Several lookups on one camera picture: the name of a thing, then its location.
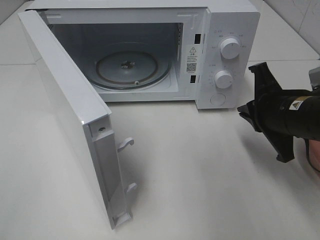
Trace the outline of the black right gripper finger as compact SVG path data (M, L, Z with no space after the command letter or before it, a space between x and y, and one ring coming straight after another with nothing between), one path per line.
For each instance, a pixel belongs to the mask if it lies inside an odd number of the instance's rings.
M255 119L250 116L250 114L246 113L246 112L240 112L239 115L245 119L256 132L259 132L259 126L257 125Z
M254 115L255 114L255 101L251 100L247 102L246 104L239 106L237 108L237 111L239 114L242 115Z

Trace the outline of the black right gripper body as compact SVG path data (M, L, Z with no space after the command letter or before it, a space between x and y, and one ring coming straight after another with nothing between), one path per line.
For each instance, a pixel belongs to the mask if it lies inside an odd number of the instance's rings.
M276 159L294 159L293 137L298 134L296 111L290 105L298 96L296 89L282 89L266 62L248 68L254 74L254 120L277 152Z

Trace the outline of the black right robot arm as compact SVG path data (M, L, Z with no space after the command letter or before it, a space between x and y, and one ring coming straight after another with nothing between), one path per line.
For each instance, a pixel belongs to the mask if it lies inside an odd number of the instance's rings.
M277 160L294 159L294 138L320 139L320 90L283 89L266 62L250 66L254 99L237 108L256 132L263 133L277 152Z

